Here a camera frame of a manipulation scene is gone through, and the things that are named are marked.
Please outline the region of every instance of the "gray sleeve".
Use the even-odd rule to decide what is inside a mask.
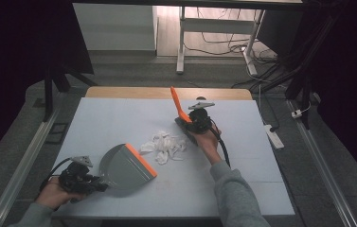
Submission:
[[[50,227],[53,210],[47,206],[33,202],[22,219],[9,227]]]
[[[216,183],[214,193],[224,227],[270,226],[260,213],[252,188],[237,169],[231,170],[221,161],[211,167],[210,174]]]

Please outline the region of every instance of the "orange brush handle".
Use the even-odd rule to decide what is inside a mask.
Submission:
[[[171,86],[170,89],[171,89],[172,99],[174,99],[175,107],[177,108],[179,117],[185,120],[186,122],[191,123],[192,120],[190,120],[189,116],[186,113],[184,113],[184,111],[182,111],[181,109],[181,103],[179,102],[178,95],[175,92],[174,87]]]

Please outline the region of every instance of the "wooden table edge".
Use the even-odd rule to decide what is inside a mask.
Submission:
[[[206,99],[217,100],[252,100],[251,93],[246,89],[227,88],[175,88],[180,99],[196,99],[203,96]],[[169,87],[90,87],[85,97],[105,98],[154,98],[170,99]]]

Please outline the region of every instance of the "metal frame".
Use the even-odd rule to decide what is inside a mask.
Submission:
[[[215,20],[203,18],[186,18],[185,7],[179,8],[180,17],[180,39],[178,46],[177,56],[177,74],[184,73],[184,37],[185,32],[210,32],[210,33],[232,33],[232,34],[247,34],[251,35],[249,43],[242,54],[245,57],[246,66],[251,74],[255,76],[258,74],[255,65],[253,64],[252,57],[250,56],[253,43],[259,31],[260,21],[263,16],[264,10],[261,11],[256,21],[237,21],[237,20]]]
[[[3,225],[5,218],[7,217],[9,210],[18,196],[19,191],[24,184],[27,174],[33,166],[40,149],[42,148],[45,138],[48,135],[55,119],[57,118],[62,102],[66,94],[59,93],[56,96],[56,107],[51,116],[49,116],[46,122],[42,122],[33,139],[31,140],[24,157],[22,158],[19,165],[16,167],[15,172],[9,180],[7,187],[5,188],[3,194],[0,198],[0,226]]]
[[[292,112],[297,109],[290,100],[287,100],[287,104]],[[296,125],[298,126],[302,138],[314,160],[314,163],[316,164],[316,168],[322,177],[323,183],[329,191],[329,194],[334,202],[335,207],[337,208],[338,214],[340,215],[344,226],[357,227],[357,220],[354,217],[340,186],[338,185],[337,181],[335,181],[331,170],[326,163],[322,152],[320,151],[319,146],[314,140],[312,131],[307,130],[301,120],[296,120]]]

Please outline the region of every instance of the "wall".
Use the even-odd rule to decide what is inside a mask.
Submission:
[[[153,6],[74,4],[88,50],[155,50]]]

